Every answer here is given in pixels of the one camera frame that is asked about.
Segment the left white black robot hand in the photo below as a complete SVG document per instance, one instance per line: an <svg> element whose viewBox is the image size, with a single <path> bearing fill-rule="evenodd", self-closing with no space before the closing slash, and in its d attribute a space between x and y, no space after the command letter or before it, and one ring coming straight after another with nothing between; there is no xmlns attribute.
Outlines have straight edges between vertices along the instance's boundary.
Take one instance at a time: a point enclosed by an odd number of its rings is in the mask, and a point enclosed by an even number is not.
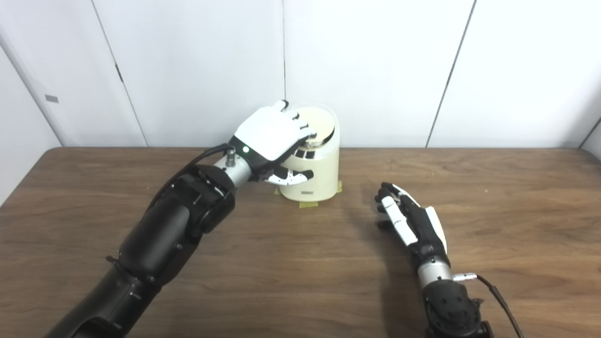
<svg viewBox="0 0 601 338"><path fill-rule="evenodd" d="M297 185L314 177L309 170L283 166L307 140L317 135L298 111L280 100L251 114L234 132L228 147L234 150L235 165L226 172L236 187L246 182L268 182L279 186Z"/></svg>

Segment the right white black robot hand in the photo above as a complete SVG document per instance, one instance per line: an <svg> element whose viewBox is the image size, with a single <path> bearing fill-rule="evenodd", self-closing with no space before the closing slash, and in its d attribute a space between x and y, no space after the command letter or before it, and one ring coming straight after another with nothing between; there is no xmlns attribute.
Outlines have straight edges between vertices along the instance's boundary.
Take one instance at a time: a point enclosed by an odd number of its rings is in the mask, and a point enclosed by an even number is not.
<svg viewBox="0 0 601 338"><path fill-rule="evenodd" d="M374 200L378 213L387 216L380 224L397 231L414 271L426 263L451 266L444 231L433 207L421 206L408 192L389 182L382 182Z"/></svg>

